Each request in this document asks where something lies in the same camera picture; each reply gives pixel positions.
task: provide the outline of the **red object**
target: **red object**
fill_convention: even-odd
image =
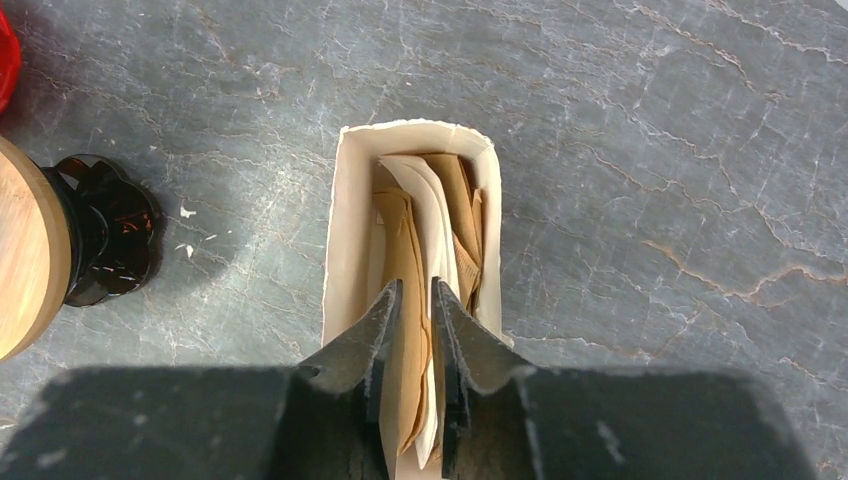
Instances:
[[[6,108],[21,69],[21,44],[0,10],[0,113]]]

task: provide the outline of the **gray marble countertop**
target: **gray marble countertop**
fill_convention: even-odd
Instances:
[[[834,0],[3,8],[25,66],[0,132],[41,165],[116,159],[168,226],[147,288],[65,308],[0,365],[0,445],[66,368],[315,351],[338,131],[426,117],[497,146],[504,325],[521,353],[746,369],[821,478],[848,478],[848,12]]]

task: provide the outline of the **black tool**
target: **black tool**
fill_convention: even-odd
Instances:
[[[444,283],[433,291],[445,478],[815,478],[782,408],[745,375],[540,367]],[[293,367],[64,374],[21,422],[0,478],[390,478],[378,420],[401,302],[389,283]]]

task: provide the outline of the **paper bag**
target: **paper bag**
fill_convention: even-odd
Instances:
[[[482,275],[472,314],[485,328],[501,332],[500,229],[501,178],[491,140],[476,130],[429,120],[399,120],[342,129],[333,175],[324,276],[322,345],[350,328],[383,287],[385,240],[372,238],[377,220],[373,199],[375,165],[382,155],[451,153],[464,158],[482,199]],[[395,478],[413,478],[412,459],[397,462]],[[439,468],[414,472],[414,478],[439,478]]]

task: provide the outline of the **wooden lid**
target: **wooden lid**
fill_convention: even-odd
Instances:
[[[59,198],[32,160],[0,137],[0,360],[44,332],[70,276],[71,241]]]

